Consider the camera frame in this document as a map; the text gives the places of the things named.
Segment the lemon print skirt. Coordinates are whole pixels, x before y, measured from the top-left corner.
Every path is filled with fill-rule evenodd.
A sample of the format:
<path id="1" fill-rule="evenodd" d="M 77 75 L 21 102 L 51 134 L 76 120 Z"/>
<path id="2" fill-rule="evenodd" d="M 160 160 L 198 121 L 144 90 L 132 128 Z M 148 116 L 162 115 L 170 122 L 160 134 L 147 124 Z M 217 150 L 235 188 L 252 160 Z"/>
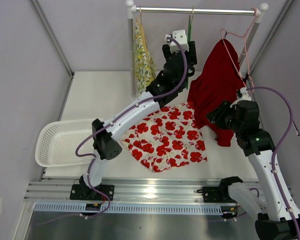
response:
<path id="1" fill-rule="evenodd" d="M 134 75 L 136 80 L 136 93 L 140 95 L 147 86 L 156 78 L 156 64 L 149 51 L 149 60 L 142 48 L 139 26 L 135 19 L 133 30 L 133 54 L 134 54 Z"/>

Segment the green clothes hanger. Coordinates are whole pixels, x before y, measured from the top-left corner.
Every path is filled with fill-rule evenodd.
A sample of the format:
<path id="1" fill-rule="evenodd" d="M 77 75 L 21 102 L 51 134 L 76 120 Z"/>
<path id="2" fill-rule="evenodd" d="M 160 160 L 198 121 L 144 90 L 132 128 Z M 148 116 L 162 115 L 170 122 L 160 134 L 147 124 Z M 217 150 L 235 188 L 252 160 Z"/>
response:
<path id="1" fill-rule="evenodd" d="M 188 17 L 188 29 L 187 29 L 187 40 L 189 43 L 189 49 L 191 49 L 191 38 L 192 38 L 192 23 L 193 23 L 193 18 L 194 18 L 194 8 L 192 8 L 191 10 L 191 14 Z M 191 77 L 191 74 L 193 73 L 193 70 L 190 69 L 190 71 L 188 71 L 188 75 L 186 78 L 186 89 L 189 89 L 189 78 Z"/>

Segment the red poppy print cloth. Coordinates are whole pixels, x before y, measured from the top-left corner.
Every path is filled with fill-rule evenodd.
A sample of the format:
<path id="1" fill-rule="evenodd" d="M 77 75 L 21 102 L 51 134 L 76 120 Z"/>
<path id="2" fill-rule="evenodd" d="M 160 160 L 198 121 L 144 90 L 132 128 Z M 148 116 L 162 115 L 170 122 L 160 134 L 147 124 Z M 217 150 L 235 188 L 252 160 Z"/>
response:
<path id="1" fill-rule="evenodd" d="M 121 137 L 132 157 L 154 173 L 207 162 L 203 134 L 191 102 L 164 106 Z"/>

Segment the yellow clothes hanger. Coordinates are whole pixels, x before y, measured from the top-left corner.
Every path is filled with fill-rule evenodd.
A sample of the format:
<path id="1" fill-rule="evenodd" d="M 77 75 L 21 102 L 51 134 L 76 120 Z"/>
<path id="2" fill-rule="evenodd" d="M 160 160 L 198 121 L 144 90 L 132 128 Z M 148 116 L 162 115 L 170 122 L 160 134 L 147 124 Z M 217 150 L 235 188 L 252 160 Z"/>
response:
<path id="1" fill-rule="evenodd" d="M 144 32 L 144 28 L 143 28 L 143 23 L 142 23 L 142 11 L 139 10 L 139 16 L 136 17 L 136 23 L 138 25 L 138 29 L 139 29 L 139 34 L 140 34 L 140 38 L 141 38 L 141 46 L 142 49 L 145 53 L 145 56 L 147 58 L 147 60 L 149 60 L 149 50 L 147 47 L 147 41 L 146 41 L 146 36 L 145 36 L 145 32 Z"/>

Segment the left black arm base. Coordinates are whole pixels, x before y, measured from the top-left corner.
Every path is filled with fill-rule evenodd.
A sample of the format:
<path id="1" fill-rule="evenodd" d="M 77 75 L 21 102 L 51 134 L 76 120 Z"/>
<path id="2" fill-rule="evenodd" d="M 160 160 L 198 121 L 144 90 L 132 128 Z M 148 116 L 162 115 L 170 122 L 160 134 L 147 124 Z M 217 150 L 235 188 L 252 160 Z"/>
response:
<path id="1" fill-rule="evenodd" d="M 96 188 L 99 192 L 105 194 L 111 201 L 114 198 L 115 186 L 108 184 L 101 184 Z M 74 183 L 71 187 L 70 200 L 78 200 L 78 201 L 101 201 L 106 200 L 106 198 L 97 193 L 95 190 L 91 189 L 87 185 L 85 185 L 84 181 L 78 181 Z"/>

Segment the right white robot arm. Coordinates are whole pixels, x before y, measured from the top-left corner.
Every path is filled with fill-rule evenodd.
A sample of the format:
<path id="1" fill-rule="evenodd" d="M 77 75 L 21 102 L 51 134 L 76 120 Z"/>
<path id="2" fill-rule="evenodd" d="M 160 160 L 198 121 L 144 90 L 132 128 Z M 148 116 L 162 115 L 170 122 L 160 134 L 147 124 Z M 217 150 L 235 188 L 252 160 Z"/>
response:
<path id="1" fill-rule="evenodd" d="M 231 130 L 238 146 L 252 165 L 262 188 L 264 201 L 254 195 L 237 176 L 220 180 L 218 196 L 236 201 L 254 220 L 261 240 L 299 240 L 300 209 L 281 173 L 271 135 L 260 128 L 259 106 L 251 100 L 223 101 L 208 113 L 208 120 Z"/>

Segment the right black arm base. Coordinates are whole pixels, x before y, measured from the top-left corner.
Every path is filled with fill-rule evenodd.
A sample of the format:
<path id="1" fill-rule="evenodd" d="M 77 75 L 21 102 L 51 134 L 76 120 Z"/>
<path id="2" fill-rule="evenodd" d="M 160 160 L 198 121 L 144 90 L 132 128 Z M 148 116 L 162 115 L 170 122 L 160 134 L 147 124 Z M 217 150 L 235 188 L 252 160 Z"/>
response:
<path id="1" fill-rule="evenodd" d="M 244 181 L 238 176 L 222 178 L 218 186 L 203 186 L 196 192 L 201 194 L 205 203 L 236 203 L 228 191 L 228 187 L 235 183 Z"/>

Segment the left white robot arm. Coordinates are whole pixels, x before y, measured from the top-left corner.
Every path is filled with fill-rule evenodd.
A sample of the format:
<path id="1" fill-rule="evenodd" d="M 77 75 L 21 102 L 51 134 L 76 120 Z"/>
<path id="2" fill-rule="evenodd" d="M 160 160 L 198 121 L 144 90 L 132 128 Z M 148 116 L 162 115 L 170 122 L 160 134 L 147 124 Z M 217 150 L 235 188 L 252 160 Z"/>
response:
<path id="1" fill-rule="evenodd" d="M 106 162 L 121 154 L 118 141 L 123 134 L 147 115 L 173 101 L 186 88 L 186 78 L 194 75 L 197 64 L 195 42 L 190 41 L 189 49 L 179 52 L 172 52 L 171 47 L 171 44 L 162 46 L 166 60 L 163 70 L 134 102 L 107 120 L 97 118 L 92 122 L 92 135 L 87 137 L 87 140 L 93 140 L 92 161 L 79 179 L 80 192 L 87 200 L 98 196 Z"/>

